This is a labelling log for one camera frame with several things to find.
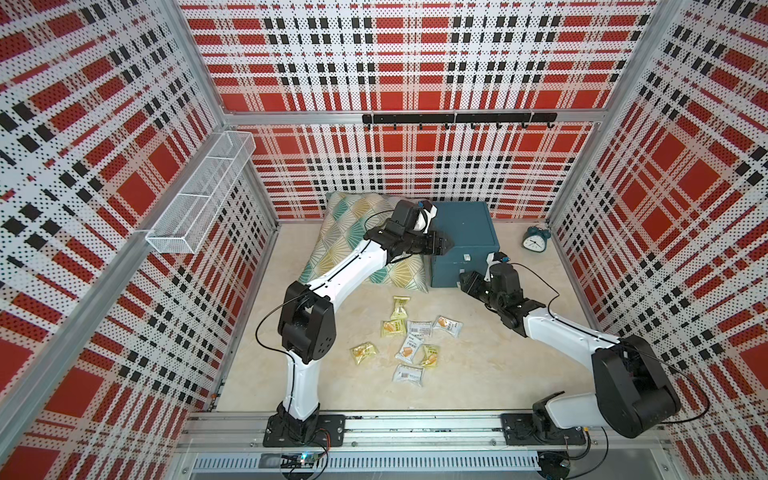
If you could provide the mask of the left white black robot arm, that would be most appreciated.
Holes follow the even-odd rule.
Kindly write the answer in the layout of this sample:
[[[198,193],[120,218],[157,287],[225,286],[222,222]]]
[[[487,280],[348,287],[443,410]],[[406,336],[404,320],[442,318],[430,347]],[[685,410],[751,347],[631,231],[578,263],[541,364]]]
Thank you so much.
[[[321,360],[333,347],[335,314],[365,279],[387,265],[416,255],[440,256],[453,243],[431,226],[438,206],[401,200],[381,225],[365,227],[359,244],[329,272],[308,283],[295,281],[285,292],[277,332],[287,358],[286,394],[269,417],[263,438],[267,448],[321,444],[340,446],[341,414],[324,415],[319,400]]]

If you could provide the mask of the yellow cookie packet top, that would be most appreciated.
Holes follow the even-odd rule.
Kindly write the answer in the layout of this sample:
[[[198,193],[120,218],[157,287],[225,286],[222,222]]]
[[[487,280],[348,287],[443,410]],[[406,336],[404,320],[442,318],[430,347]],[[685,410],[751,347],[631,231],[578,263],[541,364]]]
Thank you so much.
[[[406,305],[411,300],[410,296],[394,296],[393,297],[393,311],[390,316],[392,321],[406,320],[408,313],[406,311]]]

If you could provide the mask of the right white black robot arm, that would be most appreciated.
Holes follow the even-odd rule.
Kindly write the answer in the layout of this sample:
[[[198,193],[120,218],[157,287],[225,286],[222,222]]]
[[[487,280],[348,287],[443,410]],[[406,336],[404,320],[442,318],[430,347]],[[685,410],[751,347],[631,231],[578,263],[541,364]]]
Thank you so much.
[[[539,438],[578,427],[608,427],[632,439],[680,412],[679,396],[643,338],[616,337],[556,316],[525,296],[509,263],[493,264],[484,274],[462,273],[459,286],[508,329],[558,350],[592,374],[592,393],[556,392],[534,403],[531,423]]]

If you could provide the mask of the teal three-drawer cabinet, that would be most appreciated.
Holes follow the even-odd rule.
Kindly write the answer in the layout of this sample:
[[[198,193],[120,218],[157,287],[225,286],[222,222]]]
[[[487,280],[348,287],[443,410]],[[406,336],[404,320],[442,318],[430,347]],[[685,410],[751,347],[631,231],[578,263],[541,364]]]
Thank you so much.
[[[486,273],[488,255],[499,251],[499,241],[485,202],[444,201],[435,206],[430,227],[447,236],[453,247],[430,257],[430,286],[456,288],[461,273]]]

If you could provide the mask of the yellow cookie packet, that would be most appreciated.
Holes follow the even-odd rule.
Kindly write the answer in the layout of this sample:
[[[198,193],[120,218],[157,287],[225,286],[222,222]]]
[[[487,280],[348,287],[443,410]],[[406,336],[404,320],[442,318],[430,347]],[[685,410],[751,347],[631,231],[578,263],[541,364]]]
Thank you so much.
[[[379,350],[371,342],[364,342],[350,349],[353,361],[356,365],[360,365],[363,361],[375,357]]]
[[[398,318],[383,321],[380,333],[382,338],[404,336],[407,334],[406,320]]]
[[[438,365],[440,347],[432,344],[422,346],[423,357],[419,363],[421,368],[436,368]]]
[[[392,321],[406,320],[408,313],[406,311],[406,305],[411,300],[410,296],[394,296],[393,297],[393,311],[390,316]]]

